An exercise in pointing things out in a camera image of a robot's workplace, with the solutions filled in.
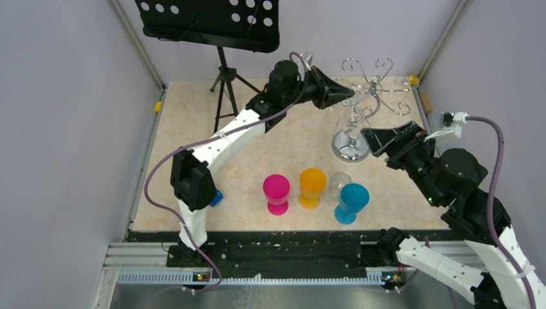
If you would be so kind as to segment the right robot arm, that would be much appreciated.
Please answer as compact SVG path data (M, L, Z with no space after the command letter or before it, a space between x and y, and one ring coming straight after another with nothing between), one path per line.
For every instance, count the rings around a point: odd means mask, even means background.
M494 195L500 172L495 168L488 191L480 189L487 169L462 148L435 156L440 133L428 134L415 122L393 129L364 128L373 156L405 171L427 202L445 207L442 221L481 259L483 269L435 252L407 232L383 230L375 255L385 265L415 268L450 287L475 308L544 308L545 285L527 259L511 218Z

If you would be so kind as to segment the clear wine glass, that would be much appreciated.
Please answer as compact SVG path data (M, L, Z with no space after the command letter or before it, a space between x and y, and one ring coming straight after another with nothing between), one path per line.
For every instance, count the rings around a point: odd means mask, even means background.
M350 88L354 90L355 94L354 96L350 98L346 98L343 101L341 101L341 105L344 107L354 106L357 103L365 101L370 95L371 95L371 86L372 81L364 81L361 83L350 81L346 78L336 78L335 81L339 83L342 86L345 86L347 88Z

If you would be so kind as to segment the tall clear flute glass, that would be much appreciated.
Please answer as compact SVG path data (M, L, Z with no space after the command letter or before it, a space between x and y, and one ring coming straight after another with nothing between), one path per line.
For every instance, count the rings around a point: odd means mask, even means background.
M354 146L361 138L360 130L364 118L355 110L353 104L342 106L341 114L335 123L333 145L337 149Z

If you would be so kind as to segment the magenta plastic goblet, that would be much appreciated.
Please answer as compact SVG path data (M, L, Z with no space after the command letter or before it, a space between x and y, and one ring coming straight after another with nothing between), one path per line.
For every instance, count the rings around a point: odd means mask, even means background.
M275 216L284 215L289 207L289 180L281 174L271 174L263 181L262 189L267 200L269 213Z

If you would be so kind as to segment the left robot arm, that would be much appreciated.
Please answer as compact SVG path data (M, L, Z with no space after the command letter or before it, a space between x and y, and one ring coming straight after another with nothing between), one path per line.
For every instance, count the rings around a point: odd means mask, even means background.
M326 109L354 95L352 88L332 80L316 66L306 64L300 69L293 61L279 61L265 89L231 122L209 139L176 153L170 184L183 219L179 234L185 245L182 258L191 266L205 261L206 208L216 197L213 176L234 153L279 124L293 105L312 102L317 109Z

